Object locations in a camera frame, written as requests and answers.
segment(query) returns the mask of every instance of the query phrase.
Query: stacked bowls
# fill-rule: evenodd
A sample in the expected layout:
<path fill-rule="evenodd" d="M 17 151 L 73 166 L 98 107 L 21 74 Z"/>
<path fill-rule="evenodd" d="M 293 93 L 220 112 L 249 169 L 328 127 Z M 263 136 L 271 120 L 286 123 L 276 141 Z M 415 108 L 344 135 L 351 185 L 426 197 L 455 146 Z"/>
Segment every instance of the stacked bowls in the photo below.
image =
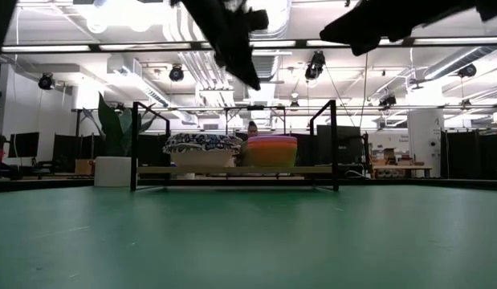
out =
<path fill-rule="evenodd" d="M 256 136 L 248 139 L 247 157 L 253 166 L 295 166 L 298 141 L 292 136 Z"/>
<path fill-rule="evenodd" d="M 208 133 L 178 133 L 165 144 L 164 153 L 176 166 L 227 166 L 239 153 L 242 140 L 236 136 Z"/>

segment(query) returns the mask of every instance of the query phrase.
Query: monitor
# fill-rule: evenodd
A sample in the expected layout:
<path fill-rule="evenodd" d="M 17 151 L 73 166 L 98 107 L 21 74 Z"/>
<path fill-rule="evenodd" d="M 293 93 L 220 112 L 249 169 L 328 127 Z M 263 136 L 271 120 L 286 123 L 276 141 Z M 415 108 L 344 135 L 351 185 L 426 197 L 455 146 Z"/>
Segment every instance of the monitor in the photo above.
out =
<path fill-rule="evenodd" d="M 38 145 L 39 132 L 12 134 L 10 135 L 9 157 L 37 157 Z"/>
<path fill-rule="evenodd" d="M 330 125 L 318 125 L 316 139 L 316 164 L 326 165 L 332 163 L 332 138 Z M 337 162 L 339 164 L 360 163 L 363 156 L 363 141 L 361 128 L 353 126 L 337 127 Z"/>

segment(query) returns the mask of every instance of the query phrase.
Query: shelf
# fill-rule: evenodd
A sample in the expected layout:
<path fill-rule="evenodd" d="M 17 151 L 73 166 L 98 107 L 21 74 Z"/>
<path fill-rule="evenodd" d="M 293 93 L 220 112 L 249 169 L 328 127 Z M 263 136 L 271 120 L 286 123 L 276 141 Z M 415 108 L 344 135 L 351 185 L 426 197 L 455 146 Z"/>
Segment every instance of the shelf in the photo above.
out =
<path fill-rule="evenodd" d="M 139 167 L 137 173 L 331 173 L 330 166 L 304 167 Z"/>

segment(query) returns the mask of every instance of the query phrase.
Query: person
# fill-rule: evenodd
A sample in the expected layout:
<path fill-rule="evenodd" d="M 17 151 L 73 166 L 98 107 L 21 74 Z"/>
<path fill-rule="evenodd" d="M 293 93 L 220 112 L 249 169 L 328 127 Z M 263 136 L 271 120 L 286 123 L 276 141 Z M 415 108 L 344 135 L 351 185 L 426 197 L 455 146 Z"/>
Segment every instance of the person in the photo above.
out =
<path fill-rule="evenodd" d="M 251 120 L 248 123 L 248 133 L 247 133 L 248 138 L 257 136 L 258 134 L 259 134 L 259 131 L 257 129 L 257 124 L 255 124 L 255 122 L 253 120 Z"/>
<path fill-rule="evenodd" d="M 257 124 L 253 120 L 248 123 L 248 138 L 255 137 L 259 135 L 259 130 L 257 129 Z M 237 166 L 249 166 L 249 162 L 246 159 L 246 150 L 248 149 L 248 141 L 244 141 L 241 144 L 241 149 L 239 150 L 239 155 L 236 158 Z"/>

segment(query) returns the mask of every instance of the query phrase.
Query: orange bowl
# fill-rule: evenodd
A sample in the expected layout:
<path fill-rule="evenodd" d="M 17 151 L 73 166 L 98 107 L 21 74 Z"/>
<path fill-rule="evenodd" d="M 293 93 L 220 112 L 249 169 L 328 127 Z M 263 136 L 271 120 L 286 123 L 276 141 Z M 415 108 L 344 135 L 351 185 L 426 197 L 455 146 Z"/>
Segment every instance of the orange bowl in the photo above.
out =
<path fill-rule="evenodd" d="M 296 145 L 284 144 L 249 144 L 247 158 L 251 165 L 261 167 L 295 166 Z"/>
<path fill-rule="evenodd" d="M 296 148 L 298 145 L 289 143 L 289 142 L 269 142 L 269 141 L 263 141 L 263 142 L 257 142 L 257 143 L 249 143 L 248 148 Z"/>

